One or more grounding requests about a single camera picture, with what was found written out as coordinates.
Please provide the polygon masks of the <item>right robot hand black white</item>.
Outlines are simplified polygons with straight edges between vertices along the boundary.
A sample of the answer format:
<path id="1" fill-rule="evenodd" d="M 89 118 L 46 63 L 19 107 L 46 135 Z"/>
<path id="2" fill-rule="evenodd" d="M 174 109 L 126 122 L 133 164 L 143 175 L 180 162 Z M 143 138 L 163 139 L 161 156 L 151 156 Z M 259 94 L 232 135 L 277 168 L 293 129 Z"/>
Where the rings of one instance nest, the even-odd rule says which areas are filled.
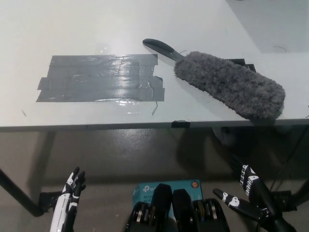
<path id="1" fill-rule="evenodd" d="M 221 201 L 233 211 L 257 222 L 282 215 L 274 202 L 270 190 L 249 165 L 237 165 L 233 167 L 233 170 L 236 171 L 239 183 L 249 200 L 241 199 L 215 188 L 213 193 Z"/>

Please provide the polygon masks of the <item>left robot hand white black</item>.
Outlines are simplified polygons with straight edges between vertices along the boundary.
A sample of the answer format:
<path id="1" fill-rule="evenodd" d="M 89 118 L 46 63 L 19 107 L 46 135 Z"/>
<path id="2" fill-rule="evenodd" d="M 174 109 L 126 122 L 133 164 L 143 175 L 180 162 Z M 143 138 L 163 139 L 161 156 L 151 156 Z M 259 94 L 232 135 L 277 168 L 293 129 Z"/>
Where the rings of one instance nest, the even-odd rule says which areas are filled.
<path id="1" fill-rule="evenodd" d="M 78 204 L 85 189 L 85 171 L 76 167 L 68 177 L 57 199 L 50 232 L 73 232 Z"/>

